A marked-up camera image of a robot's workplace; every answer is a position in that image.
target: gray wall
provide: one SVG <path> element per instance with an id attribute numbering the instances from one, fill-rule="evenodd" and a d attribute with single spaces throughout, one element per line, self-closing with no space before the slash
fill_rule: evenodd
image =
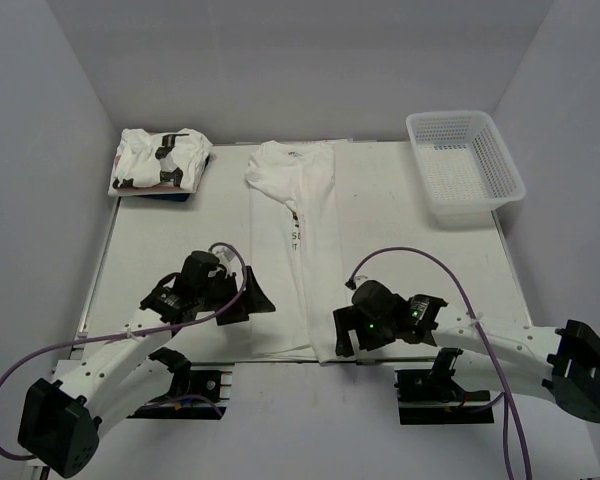
<path id="1" fill-rule="evenodd" d="M 556 1 L 495 121 L 527 186 L 501 218 L 532 317 L 600 334 L 600 0 Z"/>
<path id="2" fill-rule="evenodd" d="M 116 134 L 43 0 L 0 0 L 0 374 L 33 349 L 71 338 L 110 202 Z M 17 449 L 26 386 L 0 395 L 0 441 Z M 0 479 L 22 465 L 0 457 Z"/>
<path id="3" fill-rule="evenodd" d="M 114 125 L 402 139 L 492 111 L 551 0 L 48 0 Z"/>

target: laundry basket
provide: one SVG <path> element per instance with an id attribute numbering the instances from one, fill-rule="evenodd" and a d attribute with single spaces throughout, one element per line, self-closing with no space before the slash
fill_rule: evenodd
<path id="1" fill-rule="evenodd" d="M 518 170 L 486 113 L 416 113 L 407 117 L 407 130 L 434 214 L 489 212 L 524 197 Z"/>

